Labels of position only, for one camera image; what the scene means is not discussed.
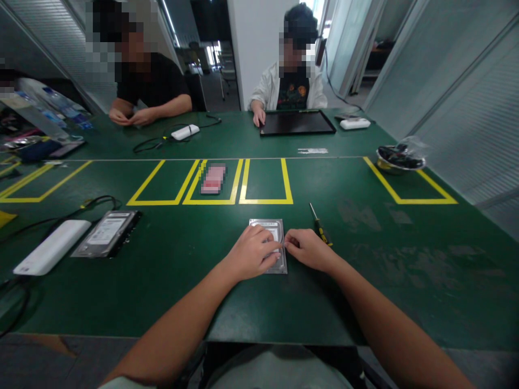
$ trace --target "wrist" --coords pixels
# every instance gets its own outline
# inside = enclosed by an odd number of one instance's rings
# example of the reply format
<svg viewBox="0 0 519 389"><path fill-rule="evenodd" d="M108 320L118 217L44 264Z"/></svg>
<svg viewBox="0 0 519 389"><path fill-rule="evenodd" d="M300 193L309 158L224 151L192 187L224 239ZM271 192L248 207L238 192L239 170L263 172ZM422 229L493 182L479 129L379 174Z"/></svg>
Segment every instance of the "wrist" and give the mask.
<svg viewBox="0 0 519 389"><path fill-rule="evenodd" d="M254 113L258 113L259 111L263 111L263 108L261 107L262 104L260 101L258 100L254 100L251 104L250 104L250 109L252 112Z"/></svg>
<svg viewBox="0 0 519 389"><path fill-rule="evenodd" d="M328 259L328 266L324 269L324 272L329 275L331 278L335 278L337 274L340 274L343 271L344 266L349 266L349 264L339 257L335 252L332 251L330 253L330 258Z"/></svg>
<svg viewBox="0 0 519 389"><path fill-rule="evenodd" d="M222 282L228 284L231 288L236 286L241 279L235 274L233 269L227 264L227 257L223 258L211 272Z"/></svg>
<svg viewBox="0 0 519 389"><path fill-rule="evenodd" d="M151 111L151 116L153 117L153 119L160 119L162 117L161 107L162 106L160 105L157 107L148 108Z"/></svg>

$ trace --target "shirt sleeve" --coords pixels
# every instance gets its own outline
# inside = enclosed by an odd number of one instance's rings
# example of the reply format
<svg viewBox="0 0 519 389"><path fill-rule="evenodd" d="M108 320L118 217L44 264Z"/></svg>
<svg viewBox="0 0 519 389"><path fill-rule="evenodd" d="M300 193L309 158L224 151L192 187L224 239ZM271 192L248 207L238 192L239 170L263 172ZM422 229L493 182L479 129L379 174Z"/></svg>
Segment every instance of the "shirt sleeve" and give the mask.
<svg viewBox="0 0 519 389"><path fill-rule="evenodd" d="M107 382L99 389L156 389L156 386L144 386L129 380L126 377L117 377Z"/></svg>
<svg viewBox="0 0 519 389"><path fill-rule="evenodd" d="M173 61L171 61L168 66L168 75L166 79L168 81L171 94L173 95L172 100L180 95L191 96L188 86L185 83L184 76L180 72L177 64Z"/></svg>
<svg viewBox="0 0 519 389"><path fill-rule="evenodd" d="M315 89L314 91L312 91L312 93L314 94L314 103L312 104L312 106L307 106L307 108L326 108L328 106L328 99L326 98L326 95L323 91L323 79L321 74L316 74L313 88Z"/></svg>
<svg viewBox="0 0 519 389"><path fill-rule="evenodd" d="M132 87L131 83L128 81L117 83L117 97L126 100L133 105L137 105L137 102L139 101L137 90Z"/></svg>
<svg viewBox="0 0 519 389"><path fill-rule="evenodd" d="M259 81L259 85L254 88L252 91L252 96L250 96L249 104L247 105L247 109L250 111L250 104L253 100L258 100L263 103L263 109L267 111L267 105L269 104L269 97L272 89L272 82L270 77L270 68L265 70L263 74L261 74L261 80Z"/></svg>

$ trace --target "black hair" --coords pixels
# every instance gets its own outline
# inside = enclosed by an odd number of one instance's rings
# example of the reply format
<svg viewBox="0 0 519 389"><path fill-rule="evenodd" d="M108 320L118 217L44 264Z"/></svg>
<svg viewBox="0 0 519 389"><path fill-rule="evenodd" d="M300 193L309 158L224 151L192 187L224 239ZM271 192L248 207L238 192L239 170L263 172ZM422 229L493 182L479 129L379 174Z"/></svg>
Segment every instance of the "black hair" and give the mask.
<svg viewBox="0 0 519 389"><path fill-rule="evenodd" d="M285 13L283 37L292 39L294 47L299 50L315 42L318 37L317 19L306 3L300 3Z"/></svg>
<svg viewBox="0 0 519 389"><path fill-rule="evenodd" d="M138 31L137 23L130 21L129 14L115 0L94 0L92 13L92 29L99 34L100 42L120 43L126 33Z"/></svg>

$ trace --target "graphic t-shirt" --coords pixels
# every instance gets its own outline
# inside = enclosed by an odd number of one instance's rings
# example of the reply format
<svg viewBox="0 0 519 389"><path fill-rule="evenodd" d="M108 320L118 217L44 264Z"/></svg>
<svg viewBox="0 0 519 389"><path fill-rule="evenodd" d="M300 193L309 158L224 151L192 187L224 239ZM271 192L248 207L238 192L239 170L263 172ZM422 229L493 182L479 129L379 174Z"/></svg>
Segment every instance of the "graphic t-shirt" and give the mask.
<svg viewBox="0 0 519 389"><path fill-rule="evenodd" d="M277 98L276 109L305 109L309 86L305 67L298 68L294 73L284 73L280 79L280 95Z"/></svg>

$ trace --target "electronic device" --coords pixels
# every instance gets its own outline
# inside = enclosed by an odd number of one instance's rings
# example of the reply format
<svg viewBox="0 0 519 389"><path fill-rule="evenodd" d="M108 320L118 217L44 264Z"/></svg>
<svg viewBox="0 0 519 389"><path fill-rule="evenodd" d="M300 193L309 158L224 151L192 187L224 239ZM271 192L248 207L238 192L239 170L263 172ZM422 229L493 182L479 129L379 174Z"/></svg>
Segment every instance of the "electronic device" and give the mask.
<svg viewBox="0 0 519 389"><path fill-rule="evenodd" d="M24 276L47 274L74 246L92 223L66 220L12 271Z"/></svg>
<svg viewBox="0 0 519 389"><path fill-rule="evenodd" d="M333 123L321 110L268 112L260 136L335 133Z"/></svg>
<svg viewBox="0 0 519 389"><path fill-rule="evenodd" d="M283 219L250 219L249 225L261 225L266 230L269 230L272 233L272 236L276 242L281 243L281 249L275 250L274 252L278 252L281 256L278 258L276 263L268 269L265 274L288 274L287 268L287 254L285 253L285 234L283 232Z"/></svg>
<svg viewBox="0 0 519 389"><path fill-rule="evenodd" d="M360 130L369 127L371 122L364 118L346 119L340 123L340 126L345 130Z"/></svg>
<svg viewBox="0 0 519 389"><path fill-rule="evenodd" d="M68 142L63 145L61 149L56 150L52 154L49 155L49 158L61 158L70 153L71 151L77 149L78 147L84 145L85 141L77 141L77 142Z"/></svg>
<svg viewBox="0 0 519 389"><path fill-rule="evenodd" d="M108 211L72 253L72 257L113 257L141 218L139 211Z"/></svg>
<svg viewBox="0 0 519 389"><path fill-rule="evenodd" d="M205 174L200 193L205 195L219 194L222 190L226 170L225 164L211 164Z"/></svg>
<svg viewBox="0 0 519 389"><path fill-rule="evenodd" d="M180 130L174 131L171 133L171 136L175 140L182 140L186 139L187 137L190 137L193 134L196 134L200 131L200 128L198 126L195 126L194 124L187 125L186 127L182 127Z"/></svg>

